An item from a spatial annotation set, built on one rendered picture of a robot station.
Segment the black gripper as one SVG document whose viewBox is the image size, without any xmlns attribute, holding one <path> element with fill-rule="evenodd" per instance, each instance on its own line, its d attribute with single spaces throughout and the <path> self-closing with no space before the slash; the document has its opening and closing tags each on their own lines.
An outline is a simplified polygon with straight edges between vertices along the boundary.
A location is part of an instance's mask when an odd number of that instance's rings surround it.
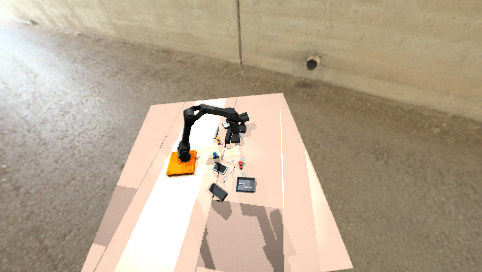
<svg viewBox="0 0 482 272">
<path fill-rule="evenodd" d="M 231 133 L 233 133 L 231 135 L 231 143 L 240 143 L 240 134 L 237 134 L 237 129 L 239 129 L 238 126 L 236 128 L 230 127 Z"/>
</svg>

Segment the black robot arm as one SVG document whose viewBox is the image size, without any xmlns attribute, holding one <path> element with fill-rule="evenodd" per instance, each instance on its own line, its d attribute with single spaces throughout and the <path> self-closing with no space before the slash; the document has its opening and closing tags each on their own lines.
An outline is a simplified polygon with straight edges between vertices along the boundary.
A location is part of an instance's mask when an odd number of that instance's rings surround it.
<svg viewBox="0 0 482 272">
<path fill-rule="evenodd" d="M 198 112 L 194 114 L 194 111 Z M 238 114 L 238 112 L 235 111 L 235 109 L 232 107 L 220 108 L 216 106 L 206 105 L 204 103 L 186 108 L 183 110 L 184 126 L 182 138 L 176 148 L 177 156 L 178 159 L 180 159 L 180 163 L 190 161 L 191 154 L 189 152 L 191 146 L 189 142 L 189 137 L 191 127 L 194 125 L 195 121 L 199 120 L 204 114 L 218 115 L 227 118 L 226 122 L 227 124 L 230 124 L 230 127 L 239 127 L 239 129 L 237 129 L 237 134 L 245 134 L 245 132 L 247 131 L 246 125 L 244 123 L 249 121 L 249 116 L 247 112 Z M 241 123 L 240 125 L 238 124 L 238 121 L 239 123 Z"/>
</svg>

